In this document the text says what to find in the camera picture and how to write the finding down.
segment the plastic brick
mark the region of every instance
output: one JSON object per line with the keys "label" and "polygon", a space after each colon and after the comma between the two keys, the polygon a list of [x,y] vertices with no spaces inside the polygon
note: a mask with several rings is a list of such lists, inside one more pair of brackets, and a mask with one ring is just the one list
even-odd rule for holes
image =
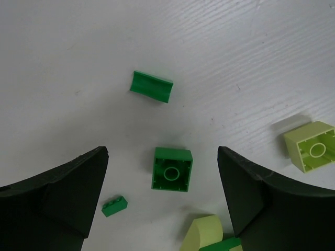
{"label": "plastic brick", "polygon": [[187,192],[192,163],[189,150],[157,147],[151,188]]}
{"label": "plastic brick", "polygon": [[187,231],[180,251],[202,250],[202,247],[221,242],[223,235],[221,221],[216,215],[195,219]]}
{"label": "plastic brick", "polygon": [[102,212],[106,217],[109,217],[117,212],[126,209],[128,202],[123,196],[118,197],[115,200],[112,200],[103,205]]}
{"label": "plastic brick", "polygon": [[239,238],[229,238],[200,248],[199,251],[243,251]]}
{"label": "plastic brick", "polygon": [[135,71],[130,90],[168,103],[172,86],[172,81]]}
{"label": "plastic brick", "polygon": [[304,173],[335,161],[335,127],[316,121],[284,134],[292,163]]}

